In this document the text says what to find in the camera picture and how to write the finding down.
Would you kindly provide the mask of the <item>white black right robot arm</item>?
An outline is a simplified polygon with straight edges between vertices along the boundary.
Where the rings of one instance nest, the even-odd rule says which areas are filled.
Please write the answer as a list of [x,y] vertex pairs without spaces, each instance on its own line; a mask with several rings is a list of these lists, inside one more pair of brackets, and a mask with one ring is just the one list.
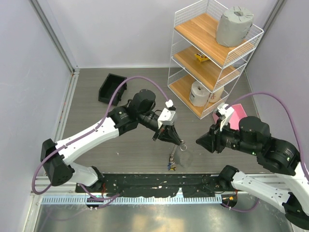
[[257,163],[284,179],[288,190],[269,186],[249,177],[239,169],[227,165],[218,176],[223,190],[242,190],[283,212],[294,225],[309,228],[309,184],[301,167],[300,153],[288,141],[271,136],[267,123],[255,116],[244,117],[238,130],[230,125],[221,127],[220,121],[196,140],[211,153],[230,148],[256,157]]

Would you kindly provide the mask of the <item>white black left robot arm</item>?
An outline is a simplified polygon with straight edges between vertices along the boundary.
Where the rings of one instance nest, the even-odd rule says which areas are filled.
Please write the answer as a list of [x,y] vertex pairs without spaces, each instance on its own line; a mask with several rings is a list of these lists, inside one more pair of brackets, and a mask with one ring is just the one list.
[[153,140],[182,145],[174,122],[176,109],[171,100],[159,115],[153,111],[155,94],[147,89],[136,93],[124,106],[115,107],[99,121],[82,132],[67,139],[54,142],[47,139],[42,144],[41,160],[46,160],[43,168],[52,186],[60,186],[68,181],[83,184],[92,192],[103,187],[103,177],[94,167],[85,167],[74,161],[99,144],[134,130],[139,124],[154,131]]

